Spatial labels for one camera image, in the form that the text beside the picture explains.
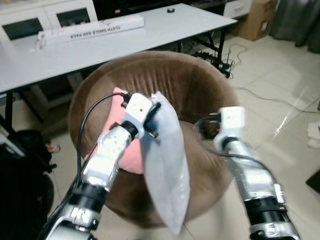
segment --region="tiled floor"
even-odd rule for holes
[[[241,64],[233,70],[234,87],[246,87],[265,98],[287,101],[301,110],[317,111],[320,97],[320,55],[295,48],[292,42],[265,37],[250,42],[231,37],[225,43],[225,52],[231,47],[231,58]],[[305,181],[320,169],[320,149],[307,147],[307,125],[320,121],[320,114],[301,113],[291,106],[261,100],[251,93],[236,89],[241,104],[246,108],[245,139],[256,149],[280,183],[288,198],[289,213],[304,240],[320,236],[320,195]],[[21,102],[15,103],[14,127],[32,127],[36,120],[26,112]],[[26,114],[26,121],[15,115]],[[53,157],[58,168],[55,189],[64,195],[76,174],[76,152],[67,132],[52,139],[61,145],[61,152]],[[58,191],[54,204],[60,201]],[[141,230],[122,220],[106,207],[95,234],[99,239],[113,240],[247,240],[249,224],[234,182],[224,197],[207,213],[185,224],[179,237],[167,229]]]

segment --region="black cable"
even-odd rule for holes
[[[80,130],[79,130],[79,134],[78,134],[78,139],[77,139],[77,144],[76,144],[76,153],[77,153],[77,175],[76,175],[76,182],[75,182],[75,185],[74,187],[78,187],[79,184],[80,184],[80,177],[81,177],[81,157],[82,157],[82,148],[83,148],[83,138],[84,138],[84,129],[85,129],[85,125],[86,125],[86,122],[87,122],[87,119],[89,117],[89,115],[91,114],[91,112],[96,108],[96,106],[98,104],[100,104],[102,101],[110,98],[110,97],[113,97],[113,96],[122,96],[124,97],[126,94],[123,93],[123,92],[116,92],[116,93],[113,93],[111,95],[108,95],[108,96],[104,96],[102,98],[100,98],[98,101],[96,101],[90,108],[89,110],[86,112],[83,120],[82,120],[82,123],[81,123],[81,127],[80,127]]]
[[[274,175],[272,174],[272,172],[268,169],[268,167],[262,163],[261,161],[253,158],[253,157],[250,157],[250,156],[245,156],[245,155],[239,155],[239,154],[229,154],[229,153],[221,153],[221,152],[218,152],[214,149],[211,149],[210,147],[208,147],[207,145],[205,145],[203,142],[202,142],[202,139],[201,139],[201,135],[200,135],[200,126],[202,125],[202,123],[204,121],[212,121],[213,117],[212,116],[206,116],[206,117],[203,117],[201,118],[200,120],[198,120],[194,125],[193,125],[193,131],[195,133],[195,138],[197,140],[197,142],[200,144],[201,147],[203,147],[207,152],[213,154],[213,155],[216,155],[216,156],[219,156],[219,157],[224,157],[224,158],[239,158],[241,159],[242,161],[245,161],[245,160],[250,160],[250,161],[253,161],[257,164],[259,164],[263,169],[265,169],[271,176],[272,180],[273,180],[273,183],[276,184],[277,183],[277,180],[276,178],[274,177]]]
[[[237,56],[236,56],[236,57],[238,58],[239,62],[236,63],[235,60],[229,59],[229,61],[231,61],[231,63],[232,63],[232,67],[231,67],[230,71],[232,71],[232,70],[236,67],[236,65],[242,63],[242,60],[241,60],[241,58],[240,58],[240,54],[243,54],[243,53],[247,52],[248,49],[249,49],[248,47],[246,47],[246,46],[244,46],[244,45],[241,45],[241,44],[232,44],[232,45],[230,45],[230,48],[233,47],[233,46],[243,47],[244,50],[238,52],[238,54],[237,54]],[[231,76],[230,79],[233,79],[233,78],[234,78],[234,75],[233,75],[231,72],[230,72],[230,76]],[[243,90],[243,91],[247,91],[247,92],[251,93],[252,95],[254,95],[257,99],[267,100],[267,101],[273,101],[273,102],[278,102],[278,103],[282,103],[282,104],[287,104],[287,105],[289,105],[290,107],[292,107],[293,109],[295,109],[295,110],[297,110],[297,111],[299,111],[299,112],[301,112],[301,113],[307,113],[307,114],[319,114],[319,113],[320,113],[319,111],[305,111],[305,110],[301,110],[301,109],[297,108],[296,106],[290,104],[289,102],[284,101],[284,100],[281,100],[281,99],[277,99],[277,98],[267,98],[267,97],[259,96],[259,95],[255,94],[253,91],[251,91],[251,90],[249,90],[249,89],[247,89],[247,88],[245,88],[245,87],[236,87],[236,89]]]
[[[98,101],[96,101],[89,108],[89,110],[86,112],[86,114],[85,114],[85,116],[84,116],[84,118],[82,120],[81,126],[80,126],[79,135],[78,135],[78,139],[77,139],[77,145],[76,145],[76,148],[77,148],[77,174],[76,174],[76,181],[75,181],[74,185],[72,186],[70,194],[67,195],[63,199],[62,203],[53,211],[53,213],[48,218],[47,223],[46,223],[45,227],[43,227],[41,229],[41,231],[40,231],[40,233],[39,233],[39,235],[37,237],[37,240],[43,240],[43,237],[46,236],[49,233],[49,230],[51,229],[53,223],[55,222],[58,214],[60,213],[60,211],[63,209],[63,207],[69,202],[69,200],[73,196],[74,189],[77,188],[79,186],[79,184],[80,184],[81,171],[82,171],[81,157],[82,157],[82,148],[83,148],[83,135],[84,135],[84,129],[85,129],[88,117],[90,116],[91,112],[96,108],[96,106],[98,104],[100,104],[102,101],[104,101],[104,100],[106,100],[106,99],[108,99],[110,97],[117,96],[117,95],[125,97],[126,94],[123,93],[123,92],[116,92],[116,93],[113,93],[111,95],[104,96],[104,97],[100,98]],[[95,144],[95,146],[89,152],[89,155],[88,155],[87,159],[89,159],[91,157],[91,155],[94,152],[96,146],[97,146],[97,143]]]
[[[267,98],[267,97],[262,97],[262,96],[259,96],[257,94],[255,94],[253,91],[245,88],[245,87],[235,87],[236,89],[239,89],[239,90],[243,90],[243,91],[247,91],[249,93],[251,93],[253,96],[255,96],[257,99],[261,99],[261,100],[267,100],[267,101],[272,101],[272,102],[278,102],[278,103],[282,103],[282,104],[287,104],[289,105],[290,107],[292,107],[293,109],[301,112],[301,113],[307,113],[307,114],[320,114],[319,111],[305,111],[305,110],[301,110],[299,108],[297,108],[296,106],[292,105],[291,103],[285,101],[285,100],[281,100],[281,99],[278,99],[278,98]]]
[[[91,158],[91,155],[93,154],[93,152],[94,152],[94,150],[95,150],[95,148],[96,148],[97,145],[98,145],[98,142],[96,141],[95,144],[94,144],[94,146],[93,146],[92,149],[90,150],[89,154],[87,154],[86,158],[84,159],[84,160],[85,160],[85,163],[83,164],[83,166],[81,166],[81,173],[82,173],[83,169],[86,167],[86,163],[88,163],[87,160],[89,160],[89,159]],[[77,176],[75,176],[75,178],[74,178],[74,180],[73,180],[73,182],[72,182],[72,186],[68,189],[68,191],[67,191],[64,199],[65,199],[69,194],[71,194],[71,193],[73,192],[73,190],[75,189],[75,187],[76,187],[76,180],[77,180]]]

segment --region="brown ottoman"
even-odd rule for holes
[[[173,105],[183,132],[191,179],[186,220],[210,208],[224,194],[232,176],[223,158],[209,154],[197,143],[192,126],[198,119],[217,112],[221,107],[238,105],[227,79],[204,60],[176,52],[148,51],[108,62],[94,71],[73,97],[68,127],[74,145],[86,111],[95,101],[111,94],[115,86],[147,96],[160,91]],[[99,137],[110,105],[111,101],[107,100],[89,117],[83,156]],[[139,226],[162,224],[143,175],[120,170],[105,204]]]

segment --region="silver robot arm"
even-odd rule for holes
[[[135,138],[141,138],[148,130],[146,124],[160,107],[147,97],[135,93],[131,96],[121,124],[100,135],[96,153],[87,160],[81,173],[80,186],[65,198],[65,204],[47,226],[46,240],[93,240],[101,219],[100,212],[112,189],[118,173],[118,162]]]
[[[252,240],[300,240],[287,215],[286,197],[269,169],[243,142],[243,107],[225,107],[218,113],[220,131],[214,146],[226,157],[250,222]]]

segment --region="clear plastic bag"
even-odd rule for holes
[[[190,176],[184,139],[176,111],[160,93],[151,100],[161,103],[151,127],[158,137],[145,134],[141,139],[144,178],[151,199],[169,230],[181,231],[190,198]]]

